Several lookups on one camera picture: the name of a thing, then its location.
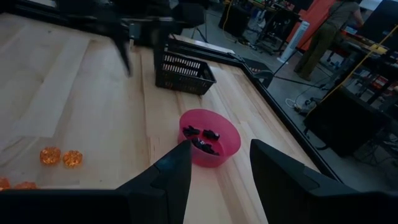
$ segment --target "red wall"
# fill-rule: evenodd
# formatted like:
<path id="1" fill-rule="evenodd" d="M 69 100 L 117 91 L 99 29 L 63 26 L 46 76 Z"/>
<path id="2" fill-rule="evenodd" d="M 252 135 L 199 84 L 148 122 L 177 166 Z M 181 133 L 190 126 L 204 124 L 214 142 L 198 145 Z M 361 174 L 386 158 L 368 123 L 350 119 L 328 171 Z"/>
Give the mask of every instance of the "red wall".
<path id="1" fill-rule="evenodd" d="M 319 28 L 322 22 L 326 19 L 330 6 L 336 0 L 314 0 L 312 5 L 307 11 L 301 10 L 300 15 L 303 21 L 310 23 L 307 31 L 305 32 L 303 38 L 298 43 L 297 47 L 301 47 L 304 42 Z M 294 27 L 292 33 L 287 38 L 290 41 L 295 34 L 296 30 L 299 28 L 300 23 L 297 23 Z M 307 50 L 310 45 L 311 40 L 309 40 L 305 45 L 301 47 L 302 50 Z"/>

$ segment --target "orange translucent cube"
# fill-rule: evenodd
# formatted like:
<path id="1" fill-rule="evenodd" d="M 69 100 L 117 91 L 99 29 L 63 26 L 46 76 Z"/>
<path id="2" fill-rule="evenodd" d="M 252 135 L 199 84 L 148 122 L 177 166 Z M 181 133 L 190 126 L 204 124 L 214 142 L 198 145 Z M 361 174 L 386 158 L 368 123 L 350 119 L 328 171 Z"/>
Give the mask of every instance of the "orange translucent cube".
<path id="1" fill-rule="evenodd" d="M 5 177 L 0 177 L 0 191 L 10 189 L 10 182 Z"/>
<path id="2" fill-rule="evenodd" d="M 68 151 L 62 157 L 67 167 L 76 167 L 83 162 L 83 154 L 79 151 Z"/>
<path id="3" fill-rule="evenodd" d="M 40 161 L 45 165 L 57 164 L 61 159 L 61 150 L 58 147 L 46 147 L 40 151 Z"/>
<path id="4" fill-rule="evenodd" d="M 22 182 L 20 184 L 15 185 L 14 189 L 16 190 L 29 190 L 29 189 L 38 189 L 35 182 Z"/>

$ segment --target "white cylinder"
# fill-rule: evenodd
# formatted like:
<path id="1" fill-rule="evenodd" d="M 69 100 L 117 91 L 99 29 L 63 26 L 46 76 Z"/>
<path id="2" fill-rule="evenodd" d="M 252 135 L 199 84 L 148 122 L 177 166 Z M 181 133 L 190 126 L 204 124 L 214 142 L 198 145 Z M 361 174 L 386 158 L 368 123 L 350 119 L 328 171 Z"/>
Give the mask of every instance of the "white cylinder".
<path id="1" fill-rule="evenodd" d="M 301 38 L 303 37 L 305 31 L 308 29 L 309 26 L 310 23 L 306 21 L 301 22 L 300 27 L 297 29 L 292 40 L 287 45 L 286 49 L 284 50 L 284 53 L 282 54 L 282 56 L 277 58 L 278 61 L 282 63 L 285 63 L 287 61 L 287 59 L 292 55 L 293 51 L 296 49 L 297 44 L 300 42 Z"/>

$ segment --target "wooden tabletop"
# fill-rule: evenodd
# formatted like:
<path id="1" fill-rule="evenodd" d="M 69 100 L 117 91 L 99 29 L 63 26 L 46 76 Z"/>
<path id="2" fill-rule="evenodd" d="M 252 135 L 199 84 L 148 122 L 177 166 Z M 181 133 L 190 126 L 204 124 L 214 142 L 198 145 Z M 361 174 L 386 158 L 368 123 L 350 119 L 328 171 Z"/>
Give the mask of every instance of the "wooden tabletop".
<path id="1" fill-rule="evenodd" d="M 249 161 L 260 139 L 316 169 L 236 68 L 208 62 L 202 97 L 155 86 L 151 49 L 130 53 L 127 78 L 105 37 L 9 14 L 0 16 L 0 177 L 43 189 L 115 189 L 177 145 L 179 117 L 206 108 L 238 129 L 242 146 L 216 169 L 192 166 L 186 223 L 266 223 Z M 83 153 L 83 165 L 45 167 L 39 152 Z"/>

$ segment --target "black plastic piece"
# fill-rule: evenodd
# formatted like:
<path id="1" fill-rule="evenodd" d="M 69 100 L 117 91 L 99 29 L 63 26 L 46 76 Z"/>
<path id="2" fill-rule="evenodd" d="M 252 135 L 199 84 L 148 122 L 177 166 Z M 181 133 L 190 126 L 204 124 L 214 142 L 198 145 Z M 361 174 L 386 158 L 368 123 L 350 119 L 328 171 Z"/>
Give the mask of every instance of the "black plastic piece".
<path id="1" fill-rule="evenodd" d="M 211 140 L 215 140 L 218 141 L 218 139 L 220 138 L 220 134 L 215 133 L 212 130 L 203 130 L 203 134 L 204 137 L 206 137 L 207 139 L 211 139 Z"/>
<path id="2" fill-rule="evenodd" d="M 250 160 L 270 224 L 395 222 L 397 195 L 357 192 L 257 139 Z"/>
<path id="3" fill-rule="evenodd" d="M 202 149 L 203 152 L 207 152 L 209 154 L 215 154 L 216 152 L 211 147 L 212 147 L 211 144 L 205 144 L 204 146 L 202 146 L 201 149 Z"/>
<path id="4" fill-rule="evenodd" d="M 193 138 L 191 140 L 192 144 L 197 147 L 198 149 L 202 149 L 202 147 L 205 145 L 205 142 L 202 141 L 200 138 Z"/>
<path id="5" fill-rule="evenodd" d="M 182 142 L 116 190 L 2 191 L 1 223 L 183 223 L 190 147 Z"/>
<path id="6" fill-rule="evenodd" d="M 188 126 L 188 128 L 183 128 L 182 129 L 182 133 L 184 133 L 185 137 L 190 137 L 193 135 L 199 135 L 200 134 L 200 130 L 199 129 L 195 129 L 192 126 Z"/>

